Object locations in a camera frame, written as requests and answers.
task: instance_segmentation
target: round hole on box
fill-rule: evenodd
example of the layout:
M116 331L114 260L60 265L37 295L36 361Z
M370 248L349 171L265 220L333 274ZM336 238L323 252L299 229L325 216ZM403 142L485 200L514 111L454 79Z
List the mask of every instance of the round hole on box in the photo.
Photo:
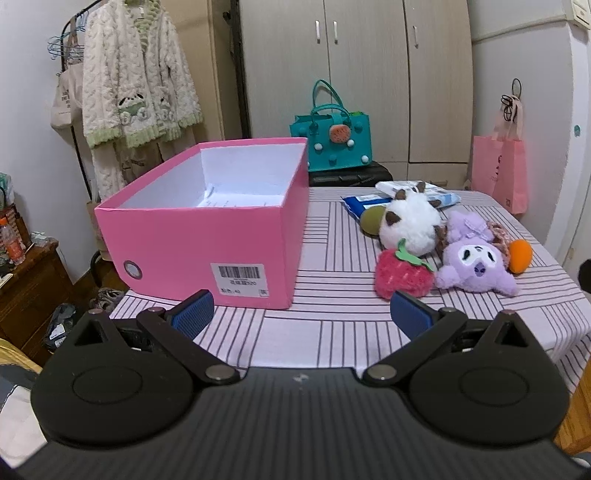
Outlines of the round hole on box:
M141 280L141 278L143 277L141 269L138 267L136 263L132 262L131 260L126 260L125 262L123 262L123 268L125 269L127 274L135 280Z

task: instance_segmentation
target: white wall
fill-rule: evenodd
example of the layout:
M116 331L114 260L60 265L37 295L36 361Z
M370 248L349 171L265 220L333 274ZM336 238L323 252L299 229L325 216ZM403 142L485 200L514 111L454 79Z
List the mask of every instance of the white wall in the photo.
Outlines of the white wall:
M562 0L469 0L475 135L490 134L511 80L523 84L530 208L522 223L564 261L591 174L587 32L565 22ZM578 125L581 136L576 137Z
M88 196L76 155L49 124L59 60L47 40L88 0L0 0L0 171L10 174L17 206L30 231L60 241L72 280L96 250L86 212Z
M587 32L571 27L570 33L573 61L573 112L569 149L562 188L545 242L545 247L560 263L566 259L573 240L591 176L589 161L591 142L588 140L591 134L589 124L591 45ZM579 137L574 131L577 125L580 128Z
M501 95L522 83L530 207L521 222L545 242L560 195L573 110L570 27L535 27L478 42L474 55L475 135L490 135Z
M564 17L562 0L468 0L468 8L474 40L539 20Z

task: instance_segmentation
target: plush toy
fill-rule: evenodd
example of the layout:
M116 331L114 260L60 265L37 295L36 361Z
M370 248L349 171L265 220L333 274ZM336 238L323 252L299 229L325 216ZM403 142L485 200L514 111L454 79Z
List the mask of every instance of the plush toy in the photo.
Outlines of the plush toy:
M379 226L386 213L385 205L376 205L368 208L359 217L359 226L361 230L371 236L379 235Z
M455 217L452 218L452 215L455 216L457 214L452 213L452 212L460 212L461 211L459 209L456 210L451 210L447 216L450 220L448 220L446 225L443 225L439 228L436 227L436 232L437 232L437 245L435 246L435 251L437 252L437 254L440 257L443 257L443 251L447 248L447 246L450 244L449 238L454 238L454 239L460 239L461 236L458 238L458 232L461 231L462 227L462 220L460 219L460 217ZM490 236L488 235L488 233L486 231L481 231L480 232L480 238L485 239L487 242L489 242L490 244L492 244L493 246L497 247L499 249L499 251L501 252L501 255L503 257L503 265L505 266L505 269L509 268L509 260L511 259L511 254L509 253L509 244L511 243L511 239L509 237L509 232L507 232L507 229L501 225L498 222L493 222L491 220L484 220L482 219L482 217L478 216L479 220L477 220L477 222L480 224L480 228L482 227L482 222L486 222L486 226L488 227L488 229L490 230L490 232L492 233L492 240L488 241L488 238L490 238ZM473 221L469 222L470 224L472 224L472 222L474 222L476 220L476 217L473 217ZM447 230L448 228L450 228L450 226L452 227L453 230L455 230L454 233L452 233L451 235L448 235ZM463 231L464 233L470 234L470 232L474 232L473 229L467 229Z
M379 226L379 239L386 249L397 248L403 238L406 239L408 252L417 257L435 249L435 227L441 225L441 217L435 207L441 201L429 202L424 191L423 181L408 192L399 190L386 207Z
M509 252L511 254L509 271L515 275L523 273L534 258L534 250L528 241L522 238L509 244Z
M501 252L478 237L463 238L447 246L435 286L477 293L496 290L511 297L519 292L513 275L505 270Z
M462 238L478 237L492 242L495 236L488 228L486 220L476 212L452 210L447 214L447 241L452 244Z
M386 300L390 300L396 290L424 297L433 288L434 280L433 268L407 252L404 238L397 250L384 250L375 267L375 291Z

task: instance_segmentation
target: white fluffy jacket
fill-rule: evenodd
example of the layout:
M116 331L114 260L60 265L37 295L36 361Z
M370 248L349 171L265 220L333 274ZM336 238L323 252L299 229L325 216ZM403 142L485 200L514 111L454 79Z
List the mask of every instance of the white fluffy jacket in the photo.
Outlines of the white fluffy jacket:
M122 137L129 148L179 138L202 120L178 34L160 0L138 9L109 0L89 15L83 123L91 148Z

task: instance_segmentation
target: blue packet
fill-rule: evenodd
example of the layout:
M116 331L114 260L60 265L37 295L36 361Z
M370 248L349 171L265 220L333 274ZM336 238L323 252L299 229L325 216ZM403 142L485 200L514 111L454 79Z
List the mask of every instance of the blue packet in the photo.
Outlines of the blue packet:
M392 201L390 197L384 197L377 194L360 195L357 197L344 197L345 208L359 222L361 214L368 208L376 205L387 205Z

